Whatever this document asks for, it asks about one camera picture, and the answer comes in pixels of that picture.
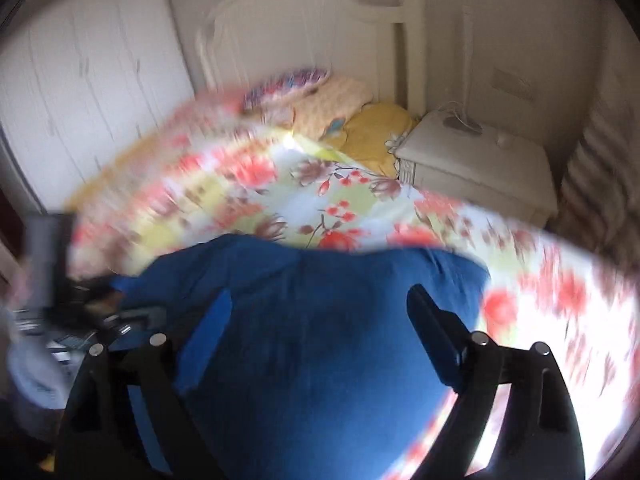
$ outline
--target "striped curtain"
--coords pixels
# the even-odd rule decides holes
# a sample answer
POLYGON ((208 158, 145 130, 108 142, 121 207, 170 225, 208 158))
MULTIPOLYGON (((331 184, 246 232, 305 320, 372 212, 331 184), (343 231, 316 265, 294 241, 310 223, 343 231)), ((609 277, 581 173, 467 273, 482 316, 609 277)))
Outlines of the striped curtain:
POLYGON ((550 227, 625 270, 640 270, 640 41, 613 0, 604 0, 596 97, 550 227))

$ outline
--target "wardrobe door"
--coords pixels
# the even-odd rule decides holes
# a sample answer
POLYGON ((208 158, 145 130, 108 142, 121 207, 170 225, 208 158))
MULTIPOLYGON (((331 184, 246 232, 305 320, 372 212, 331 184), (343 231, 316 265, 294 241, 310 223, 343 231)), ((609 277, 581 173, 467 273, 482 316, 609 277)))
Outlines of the wardrobe door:
POLYGON ((72 1, 64 0, 41 14, 28 34, 34 69, 57 134, 82 177, 89 179, 117 150, 104 112, 87 84, 72 1))
POLYGON ((193 96, 168 0, 117 0, 125 41, 156 120, 193 96))
POLYGON ((28 30, 4 44, 0 74, 0 123, 8 146, 42 205, 59 208, 84 180, 42 98, 28 30))
POLYGON ((114 154, 158 126, 116 0, 73 0, 72 19, 88 90, 113 137, 114 154))

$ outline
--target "nightstand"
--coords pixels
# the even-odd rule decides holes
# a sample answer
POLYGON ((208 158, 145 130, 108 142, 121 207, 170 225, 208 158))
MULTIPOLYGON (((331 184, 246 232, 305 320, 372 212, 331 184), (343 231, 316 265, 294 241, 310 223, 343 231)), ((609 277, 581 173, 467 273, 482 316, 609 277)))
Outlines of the nightstand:
POLYGON ((447 116, 427 114, 396 150, 400 180, 544 227, 558 212, 545 150, 490 126, 447 128, 447 116))

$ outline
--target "wall outlet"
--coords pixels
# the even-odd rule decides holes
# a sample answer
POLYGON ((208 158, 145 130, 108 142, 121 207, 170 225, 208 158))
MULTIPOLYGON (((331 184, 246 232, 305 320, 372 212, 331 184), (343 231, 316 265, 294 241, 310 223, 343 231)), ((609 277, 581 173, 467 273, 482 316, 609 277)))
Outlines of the wall outlet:
POLYGON ((510 72, 505 72, 494 66, 494 73, 491 77, 491 86, 496 90, 507 92, 518 99, 524 101, 536 100, 536 86, 533 81, 524 79, 510 72))

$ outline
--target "silver bolt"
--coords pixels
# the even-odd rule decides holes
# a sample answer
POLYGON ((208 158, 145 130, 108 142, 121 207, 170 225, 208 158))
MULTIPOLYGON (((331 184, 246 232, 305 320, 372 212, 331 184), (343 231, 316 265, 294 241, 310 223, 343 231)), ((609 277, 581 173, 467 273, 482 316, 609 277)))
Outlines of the silver bolt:
POLYGON ((151 346, 162 346, 166 343, 166 336, 162 332, 158 332, 157 334, 153 334, 149 338, 149 344, 151 346))
POLYGON ((100 343, 96 343, 91 345, 91 347, 89 348, 89 354, 96 357, 100 355, 103 350, 104 350, 104 346, 102 346, 100 343))
POLYGON ((546 343, 543 343, 542 341, 538 341, 535 345, 533 345, 533 348, 535 348, 536 352, 538 352, 539 354, 542 354, 542 355, 551 354, 551 348, 549 348, 549 345, 546 343))
POLYGON ((471 333, 471 341, 473 341, 477 345, 484 346, 489 342, 489 336, 484 332, 476 330, 475 332, 471 333))

